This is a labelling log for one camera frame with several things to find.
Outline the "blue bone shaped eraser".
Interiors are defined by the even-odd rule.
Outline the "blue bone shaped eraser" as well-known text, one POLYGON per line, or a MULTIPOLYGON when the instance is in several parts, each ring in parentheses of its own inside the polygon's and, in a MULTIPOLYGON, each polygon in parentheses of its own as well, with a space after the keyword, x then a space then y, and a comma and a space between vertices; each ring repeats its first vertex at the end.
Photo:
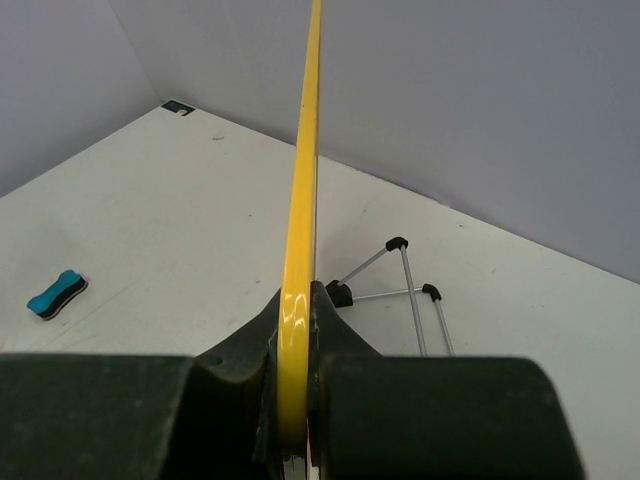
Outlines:
POLYGON ((87 289, 89 282, 75 270, 66 270, 42 293, 27 302, 27 309, 43 321, 55 318, 75 297, 87 289))

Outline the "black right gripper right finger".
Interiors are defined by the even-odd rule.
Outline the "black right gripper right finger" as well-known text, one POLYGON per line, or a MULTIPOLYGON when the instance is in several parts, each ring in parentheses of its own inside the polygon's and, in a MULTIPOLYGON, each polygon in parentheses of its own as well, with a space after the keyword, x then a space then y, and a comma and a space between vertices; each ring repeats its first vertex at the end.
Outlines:
POLYGON ((324 479, 582 479, 556 389, 523 357, 385 356, 311 285, 311 459, 324 479))

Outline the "yellow framed whiteboard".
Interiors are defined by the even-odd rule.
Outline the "yellow framed whiteboard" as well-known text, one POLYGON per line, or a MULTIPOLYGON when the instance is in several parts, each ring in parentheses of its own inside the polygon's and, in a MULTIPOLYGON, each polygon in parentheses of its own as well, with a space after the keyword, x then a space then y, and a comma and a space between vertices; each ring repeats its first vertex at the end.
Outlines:
POLYGON ((276 350, 278 440, 310 465, 307 417, 311 283, 315 279, 322 3, 311 3, 296 137, 276 350))

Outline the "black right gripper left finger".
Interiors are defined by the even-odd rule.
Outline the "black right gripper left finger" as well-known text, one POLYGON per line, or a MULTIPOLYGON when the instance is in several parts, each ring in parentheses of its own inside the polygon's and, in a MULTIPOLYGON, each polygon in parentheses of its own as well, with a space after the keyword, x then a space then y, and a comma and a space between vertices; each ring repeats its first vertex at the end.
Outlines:
POLYGON ((191 356, 5 354, 5 479, 276 479, 277 299, 191 356))

